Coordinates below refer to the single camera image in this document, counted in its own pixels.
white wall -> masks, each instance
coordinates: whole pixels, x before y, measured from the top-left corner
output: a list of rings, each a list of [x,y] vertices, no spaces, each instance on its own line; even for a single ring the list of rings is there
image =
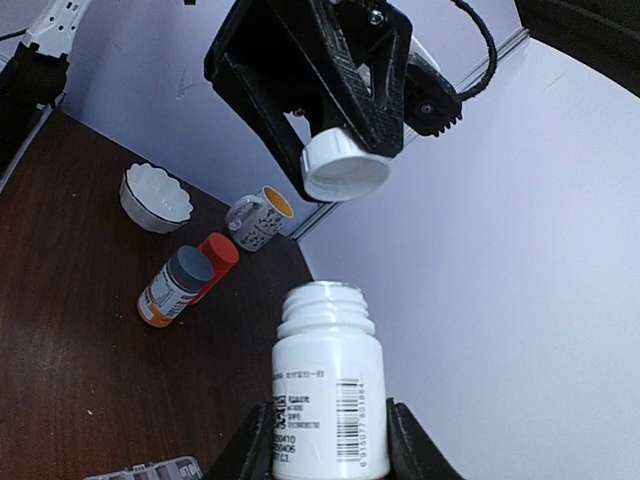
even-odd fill
[[[537,42],[302,242],[467,478],[640,476],[640,100]]]
[[[203,58],[232,0],[94,0],[71,57],[67,113],[230,203],[272,184],[303,202],[262,142],[203,78]],[[520,27],[513,0],[475,0],[496,38]],[[456,82],[486,55],[477,29],[447,0],[399,0],[416,36]],[[27,26],[46,0],[0,0],[0,31]],[[11,54],[14,44],[2,45]]]

mug handle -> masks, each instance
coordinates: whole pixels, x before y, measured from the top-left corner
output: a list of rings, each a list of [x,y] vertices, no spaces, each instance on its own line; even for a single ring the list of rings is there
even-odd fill
[[[224,221],[229,230],[234,232],[240,229],[242,222],[248,217],[248,215],[246,215],[246,212],[249,210],[248,207],[252,207],[253,210],[258,210],[262,205],[264,205],[264,200],[255,195],[245,195],[234,203],[224,217]]]

white bottle cap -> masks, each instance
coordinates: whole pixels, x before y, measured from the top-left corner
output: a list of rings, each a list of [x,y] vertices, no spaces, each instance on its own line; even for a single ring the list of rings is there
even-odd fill
[[[366,152],[341,128],[311,139],[302,151],[304,189],[323,202],[344,202],[376,191],[389,178],[389,159]]]

white bottle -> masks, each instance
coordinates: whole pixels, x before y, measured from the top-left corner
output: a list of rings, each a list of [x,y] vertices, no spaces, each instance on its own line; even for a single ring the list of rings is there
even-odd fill
[[[287,295],[273,349],[273,474],[376,480],[390,470],[382,347],[362,293],[314,282]]]

bottle neck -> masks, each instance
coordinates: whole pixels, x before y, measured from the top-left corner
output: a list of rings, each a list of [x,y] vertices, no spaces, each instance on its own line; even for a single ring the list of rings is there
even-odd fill
[[[289,292],[278,338],[327,330],[375,334],[362,292],[336,282],[313,282]]]

